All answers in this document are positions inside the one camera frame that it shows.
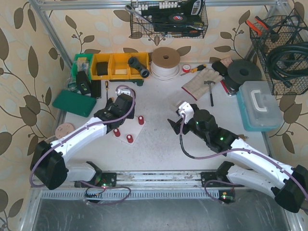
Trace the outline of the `white peg base plate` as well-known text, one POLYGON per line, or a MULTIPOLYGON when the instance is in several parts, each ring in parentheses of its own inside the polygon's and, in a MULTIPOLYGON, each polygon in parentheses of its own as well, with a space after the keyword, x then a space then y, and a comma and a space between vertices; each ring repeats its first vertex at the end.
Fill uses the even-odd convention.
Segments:
POLYGON ((113 137, 126 144, 133 145, 138 135, 140 134, 141 130, 143 129, 145 123, 146 121, 144 119, 144 124, 139 125, 138 116, 135 116, 133 119, 126 119, 125 122, 118 128, 121 133, 120 137, 116 137, 114 135, 114 132, 113 132, 113 137), (133 136, 133 139, 134 139, 133 143, 127 142, 126 136, 129 134, 133 136))

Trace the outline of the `short red spring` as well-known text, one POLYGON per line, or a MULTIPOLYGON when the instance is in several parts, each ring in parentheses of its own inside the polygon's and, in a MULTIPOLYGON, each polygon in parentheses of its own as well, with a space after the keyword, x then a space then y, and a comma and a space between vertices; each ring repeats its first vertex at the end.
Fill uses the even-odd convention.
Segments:
POLYGON ((133 139, 132 135, 129 134, 129 135, 126 136, 126 138, 127 138, 127 142, 128 143, 133 143, 134 142, 134 139, 133 139))
POLYGON ((139 125, 143 125, 144 124, 144 117, 143 116, 139 116, 138 117, 138 123, 139 123, 139 125))

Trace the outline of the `large red spring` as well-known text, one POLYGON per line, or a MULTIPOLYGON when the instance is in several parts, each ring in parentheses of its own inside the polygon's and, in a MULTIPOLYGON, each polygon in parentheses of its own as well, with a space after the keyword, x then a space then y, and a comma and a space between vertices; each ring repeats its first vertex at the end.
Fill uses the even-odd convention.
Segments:
POLYGON ((119 129, 116 128, 116 129, 113 130, 113 132, 114 132, 114 135, 116 137, 120 137, 121 133, 120 133, 119 129))

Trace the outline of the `large black orange screwdriver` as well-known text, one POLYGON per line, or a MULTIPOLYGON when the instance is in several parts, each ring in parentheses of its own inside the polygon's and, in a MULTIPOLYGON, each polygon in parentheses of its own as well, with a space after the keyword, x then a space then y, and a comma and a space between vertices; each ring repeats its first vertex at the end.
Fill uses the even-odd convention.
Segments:
POLYGON ((106 102, 106 107, 105 108, 109 108, 112 103, 114 102, 114 98, 113 97, 110 97, 107 102, 106 102))

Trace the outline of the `small yellow black screwdriver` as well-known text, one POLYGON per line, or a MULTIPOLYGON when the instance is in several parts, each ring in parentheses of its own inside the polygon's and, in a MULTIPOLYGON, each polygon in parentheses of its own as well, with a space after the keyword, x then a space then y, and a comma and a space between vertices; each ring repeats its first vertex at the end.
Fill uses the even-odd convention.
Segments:
POLYGON ((109 97, 108 97, 108 89, 109 89, 109 84, 108 84, 108 81, 106 80, 106 81, 105 81, 106 100, 109 99, 109 97))

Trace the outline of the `white work glove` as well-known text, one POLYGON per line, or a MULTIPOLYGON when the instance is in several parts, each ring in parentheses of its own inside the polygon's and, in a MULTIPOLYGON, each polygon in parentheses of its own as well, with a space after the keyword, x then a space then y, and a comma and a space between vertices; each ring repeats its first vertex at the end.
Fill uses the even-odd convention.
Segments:
POLYGON ((181 88, 197 101, 209 91, 209 85, 205 84, 206 81, 213 81, 217 84, 222 79, 223 77, 219 72, 205 68, 181 88))

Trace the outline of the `black box in bin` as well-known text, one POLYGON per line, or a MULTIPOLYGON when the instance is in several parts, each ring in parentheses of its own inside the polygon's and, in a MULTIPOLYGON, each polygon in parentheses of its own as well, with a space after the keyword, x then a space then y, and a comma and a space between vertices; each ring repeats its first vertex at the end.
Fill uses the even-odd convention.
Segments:
POLYGON ((96 64, 96 70, 98 76, 108 75, 108 62, 98 62, 96 64))

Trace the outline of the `black battery charger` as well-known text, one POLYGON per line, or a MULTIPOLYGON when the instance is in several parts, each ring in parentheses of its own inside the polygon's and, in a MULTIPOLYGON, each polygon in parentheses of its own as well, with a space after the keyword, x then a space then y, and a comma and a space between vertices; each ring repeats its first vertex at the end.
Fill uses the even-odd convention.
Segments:
POLYGON ((90 81, 85 71, 79 71, 77 73, 76 85, 82 95, 91 93, 90 81))

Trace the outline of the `red white tape roll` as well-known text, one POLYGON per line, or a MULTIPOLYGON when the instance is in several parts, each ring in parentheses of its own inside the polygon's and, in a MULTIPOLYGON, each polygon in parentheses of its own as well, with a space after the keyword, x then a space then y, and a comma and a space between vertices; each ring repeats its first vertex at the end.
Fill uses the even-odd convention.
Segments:
POLYGON ((182 66, 182 71, 183 71, 184 73, 189 73, 190 70, 191 70, 191 66, 190 66, 190 65, 184 64, 184 65, 182 66))

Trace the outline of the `green storage bin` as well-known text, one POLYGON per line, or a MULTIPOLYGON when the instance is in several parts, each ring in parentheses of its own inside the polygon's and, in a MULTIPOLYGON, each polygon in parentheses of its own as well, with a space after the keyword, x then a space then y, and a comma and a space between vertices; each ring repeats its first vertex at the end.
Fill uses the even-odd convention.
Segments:
POLYGON ((93 54, 76 54, 71 68, 71 76, 76 79, 77 73, 85 71, 89 80, 91 80, 90 67, 92 64, 93 54))

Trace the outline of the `teal clear toolbox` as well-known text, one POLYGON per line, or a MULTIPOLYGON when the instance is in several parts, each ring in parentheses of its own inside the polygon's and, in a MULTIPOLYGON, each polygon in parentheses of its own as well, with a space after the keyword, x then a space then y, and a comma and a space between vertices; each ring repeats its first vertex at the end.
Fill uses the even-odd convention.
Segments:
POLYGON ((266 132, 282 125, 282 112, 266 81, 244 82, 236 97, 246 131, 266 132))

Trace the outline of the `black disc spool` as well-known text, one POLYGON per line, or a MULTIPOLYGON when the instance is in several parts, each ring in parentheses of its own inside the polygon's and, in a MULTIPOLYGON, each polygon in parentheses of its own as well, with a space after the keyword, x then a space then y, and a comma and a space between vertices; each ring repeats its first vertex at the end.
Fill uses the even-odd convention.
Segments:
POLYGON ((238 90, 246 81, 260 81, 261 70, 247 60, 235 60, 227 68, 226 83, 233 89, 238 90))

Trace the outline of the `chrome wrench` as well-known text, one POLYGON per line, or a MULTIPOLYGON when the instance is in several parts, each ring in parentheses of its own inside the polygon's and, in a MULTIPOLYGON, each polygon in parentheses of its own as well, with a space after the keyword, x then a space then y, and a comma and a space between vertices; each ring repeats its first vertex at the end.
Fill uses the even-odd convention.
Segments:
POLYGON ((128 12, 128 13, 132 13, 133 15, 135 15, 136 17, 144 20, 145 22, 149 23, 149 24, 152 24, 152 22, 150 20, 148 20, 147 18, 144 18, 142 15, 140 15, 139 13, 137 13, 134 8, 130 5, 126 5, 125 6, 125 10, 128 12))

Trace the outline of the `black electrical tape roll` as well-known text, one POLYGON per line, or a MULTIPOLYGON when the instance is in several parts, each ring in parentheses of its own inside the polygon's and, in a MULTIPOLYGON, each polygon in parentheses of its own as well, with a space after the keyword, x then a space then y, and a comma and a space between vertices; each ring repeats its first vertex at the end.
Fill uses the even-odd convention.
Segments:
POLYGON ((187 17, 183 14, 171 14, 168 17, 168 22, 173 25, 182 25, 187 23, 187 17))

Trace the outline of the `aluminium rail base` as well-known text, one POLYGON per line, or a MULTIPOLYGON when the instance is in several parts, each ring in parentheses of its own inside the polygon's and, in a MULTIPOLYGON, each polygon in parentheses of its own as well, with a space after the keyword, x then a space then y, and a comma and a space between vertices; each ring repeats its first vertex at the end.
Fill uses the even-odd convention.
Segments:
POLYGON ((207 181, 216 178, 212 170, 197 171, 119 171, 115 181, 115 189, 105 191, 96 188, 83 188, 77 183, 66 182, 58 189, 48 190, 46 187, 32 189, 34 199, 58 200, 90 200, 95 203, 116 202, 121 199, 210 199, 218 198, 226 192, 245 189, 244 186, 227 185, 226 180, 207 181))

